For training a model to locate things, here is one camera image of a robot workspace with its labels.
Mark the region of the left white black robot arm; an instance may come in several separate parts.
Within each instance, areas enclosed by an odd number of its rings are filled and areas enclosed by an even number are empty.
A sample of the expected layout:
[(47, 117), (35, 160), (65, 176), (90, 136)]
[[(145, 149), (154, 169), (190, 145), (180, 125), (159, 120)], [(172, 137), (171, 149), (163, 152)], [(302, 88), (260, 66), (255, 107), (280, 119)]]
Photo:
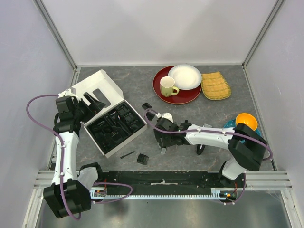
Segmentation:
[(91, 208), (92, 187), (104, 182), (102, 169), (93, 162), (76, 170), (76, 151), (81, 124), (89, 121), (105, 106), (85, 92), (83, 97), (70, 88), (58, 95), (58, 113), (54, 119), (57, 160), (51, 185), (44, 188), (43, 197), (57, 218), (71, 216), (79, 220), (81, 213)]

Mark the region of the black comb guard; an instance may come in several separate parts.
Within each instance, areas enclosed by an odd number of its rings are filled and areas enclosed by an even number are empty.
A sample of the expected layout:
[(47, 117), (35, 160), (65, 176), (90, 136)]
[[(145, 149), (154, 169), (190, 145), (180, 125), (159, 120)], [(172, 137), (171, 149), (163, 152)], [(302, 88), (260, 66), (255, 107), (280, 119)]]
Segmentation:
[(147, 117), (147, 119), (148, 119), (149, 121), (152, 121), (153, 118), (155, 117), (155, 114), (150, 113), (150, 112), (147, 112), (147, 113), (146, 113), (146, 117)]
[(147, 155), (144, 155), (144, 154), (140, 153), (137, 157), (136, 162), (139, 163), (139, 164), (142, 164), (142, 165), (147, 165), (148, 160), (149, 160), (149, 157)]
[(144, 109), (144, 110), (147, 110), (147, 109), (152, 109), (152, 106), (149, 104), (149, 103), (144, 103), (143, 105), (142, 105), (142, 108)]

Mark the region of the small oil bottle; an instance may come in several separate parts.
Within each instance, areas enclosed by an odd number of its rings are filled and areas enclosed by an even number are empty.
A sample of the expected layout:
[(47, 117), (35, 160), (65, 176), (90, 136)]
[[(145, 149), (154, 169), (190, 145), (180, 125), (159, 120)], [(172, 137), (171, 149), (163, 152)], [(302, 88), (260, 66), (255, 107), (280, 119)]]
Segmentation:
[(161, 149), (161, 154), (164, 155), (166, 153), (166, 150), (167, 150), (166, 148), (162, 148)]

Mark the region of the white clipper kit box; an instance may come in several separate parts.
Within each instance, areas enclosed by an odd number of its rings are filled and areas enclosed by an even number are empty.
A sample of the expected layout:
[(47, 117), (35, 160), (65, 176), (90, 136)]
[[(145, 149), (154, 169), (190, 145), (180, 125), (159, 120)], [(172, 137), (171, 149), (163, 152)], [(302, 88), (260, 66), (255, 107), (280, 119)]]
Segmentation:
[(106, 158), (147, 130), (147, 122), (124, 99), (120, 87), (104, 70), (75, 84), (70, 91), (88, 105), (89, 101), (83, 96), (86, 92), (105, 103), (100, 112), (85, 121), (84, 129)]

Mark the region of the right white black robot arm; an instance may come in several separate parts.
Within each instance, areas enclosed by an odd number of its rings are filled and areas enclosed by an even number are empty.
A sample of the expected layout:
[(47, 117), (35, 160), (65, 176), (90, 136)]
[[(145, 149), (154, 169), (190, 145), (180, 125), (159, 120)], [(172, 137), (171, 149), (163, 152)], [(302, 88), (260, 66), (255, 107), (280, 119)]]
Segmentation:
[(212, 128), (191, 124), (177, 125), (170, 113), (157, 113), (154, 135), (160, 148), (175, 145), (196, 145), (197, 154), (204, 146), (228, 150), (232, 158), (223, 163), (218, 173), (218, 183), (228, 187), (239, 181), (246, 171), (259, 171), (268, 146), (267, 142), (244, 123), (236, 127)]

